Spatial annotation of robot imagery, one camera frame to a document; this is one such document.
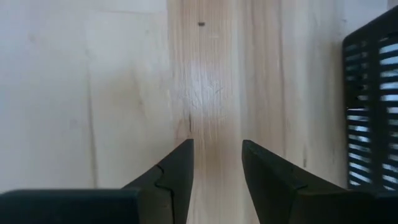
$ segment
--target black plastic part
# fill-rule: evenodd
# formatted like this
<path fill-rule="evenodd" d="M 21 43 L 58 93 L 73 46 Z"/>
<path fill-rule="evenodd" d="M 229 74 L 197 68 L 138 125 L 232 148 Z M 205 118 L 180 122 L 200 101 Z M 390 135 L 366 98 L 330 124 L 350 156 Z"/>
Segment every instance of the black plastic part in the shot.
<path fill-rule="evenodd" d="M 243 141 L 246 183 L 261 224 L 398 223 L 398 196 L 342 189 Z"/>
<path fill-rule="evenodd" d="M 398 189 L 398 7 L 343 41 L 348 186 Z"/>
<path fill-rule="evenodd" d="M 19 190 L 0 195 L 0 223 L 145 223 L 187 221 L 193 140 L 179 145 L 122 190 Z"/>

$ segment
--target black vent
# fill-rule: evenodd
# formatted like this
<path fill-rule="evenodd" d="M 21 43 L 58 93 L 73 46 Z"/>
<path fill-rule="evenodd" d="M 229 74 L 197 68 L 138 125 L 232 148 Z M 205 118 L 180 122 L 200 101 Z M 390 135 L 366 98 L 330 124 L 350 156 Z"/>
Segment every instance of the black vent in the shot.
<path fill-rule="evenodd" d="M 343 42 L 348 186 L 398 189 L 398 7 Z"/>

